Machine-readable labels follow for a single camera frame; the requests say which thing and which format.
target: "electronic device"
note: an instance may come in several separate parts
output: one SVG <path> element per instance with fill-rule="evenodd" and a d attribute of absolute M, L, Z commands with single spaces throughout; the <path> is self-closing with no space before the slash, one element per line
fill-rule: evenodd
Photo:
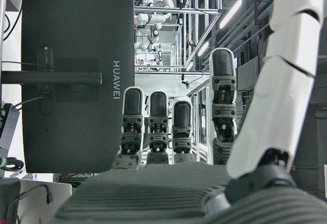
<path fill-rule="evenodd" d="M 52 196 L 51 204 L 45 201 L 45 188 L 35 189 L 19 201 L 18 217 L 21 224 L 49 223 L 59 207 L 72 195 L 72 186 L 64 183 L 20 180 L 21 192 L 28 191 L 40 184 L 46 185 Z"/>
<path fill-rule="evenodd" d="M 11 145 L 15 133 L 19 111 L 9 103 L 4 104 L 0 110 L 0 158 L 5 158 Z M 0 169 L 0 178 L 4 177 L 5 172 Z"/>
<path fill-rule="evenodd" d="M 33 76 L 22 100 L 42 96 L 22 106 L 26 171 L 108 170 L 121 139 L 123 91 L 134 85 L 133 3 L 23 0 L 22 7 L 22 62 L 37 64 L 19 73 Z M 102 84 L 67 78 L 82 73 L 101 73 Z"/>

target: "metal rail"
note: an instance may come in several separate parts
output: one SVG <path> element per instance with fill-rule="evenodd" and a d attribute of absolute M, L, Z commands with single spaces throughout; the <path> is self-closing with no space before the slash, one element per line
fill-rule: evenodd
<path fill-rule="evenodd" d="M 192 13 L 192 14 L 211 14 L 220 15 L 222 10 L 218 9 L 194 9 L 194 8 L 160 8 L 160 7 L 134 7 L 135 12 L 156 12 L 156 13 Z"/>

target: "black cover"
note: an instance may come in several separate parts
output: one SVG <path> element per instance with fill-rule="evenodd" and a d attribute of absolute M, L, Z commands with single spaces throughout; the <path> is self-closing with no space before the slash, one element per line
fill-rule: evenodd
<path fill-rule="evenodd" d="M 52 223 L 192 223 L 211 187 L 228 181 L 225 166 L 195 162 L 109 170 L 86 180 Z"/>
<path fill-rule="evenodd" d="M 270 187 L 202 224 L 326 224 L 327 205 L 292 187 Z"/>
<path fill-rule="evenodd" d="M 230 52 L 227 50 L 214 51 L 213 64 L 215 76 L 232 76 L 233 67 Z"/>
<path fill-rule="evenodd" d="M 0 223 L 7 218 L 8 206 L 20 193 L 18 178 L 0 178 Z M 18 201 L 11 205 L 7 224 L 16 223 Z"/>
<path fill-rule="evenodd" d="M 23 0 L 22 62 L 37 63 L 39 48 L 47 45 L 54 71 L 103 76 L 102 86 L 57 85 L 54 103 L 23 106 L 27 172 L 111 167 L 121 140 L 123 92 L 134 85 L 133 15 L 133 0 Z M 23 85 L 23 100 L 38 96 L 37 85 Z M 43 115 L 39 104 L 51 114 Z"/>

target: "white wall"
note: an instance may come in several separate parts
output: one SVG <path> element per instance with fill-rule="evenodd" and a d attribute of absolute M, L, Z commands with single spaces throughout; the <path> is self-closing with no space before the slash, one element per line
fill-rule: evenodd
<path fill-rule="evenodd" d="M 18 12 L 6 12 L 10 19 L 11 27 L 17 19 Z M 4 29 L 7 27 L 7 21 L 5 20 Z M 21 46 L 21 18 L 19 19 L 15 29 L 9 36 L 9 38 L 4 41 L 3 44 L 3 54 L 2 61 L 17 61 L 20 62 L 20 46 Z M 3 63 L 3 71 L 20 71 L 20 64 L 13 63 Z M 21 102 L 21 88 L 20 85 L 14 84 L 4 84 L 2 85 L 2 104 L 12 103 L 17 104 Z M 15 134 L 9 149 L 8 156 L 16 157 L 17 159 L 24 160 L 24 150 L 22 143 L 22 123 L 21 114 L 19 115 L 17 127 Z M 6 172 L 5 177 L 9 177 L 12 172 Z M 38 174 L 38 179 L 42 181 L 52 181 L 52 174 Z"/>

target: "green object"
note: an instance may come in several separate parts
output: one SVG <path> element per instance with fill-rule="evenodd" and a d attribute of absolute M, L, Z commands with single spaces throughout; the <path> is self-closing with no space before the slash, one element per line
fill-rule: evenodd
<path fill-rule="evenodd" d="M 6 164 L 7 164 L 7 159 L 6 158 L 1 158 L 0 168 L 4 167 Z"/>

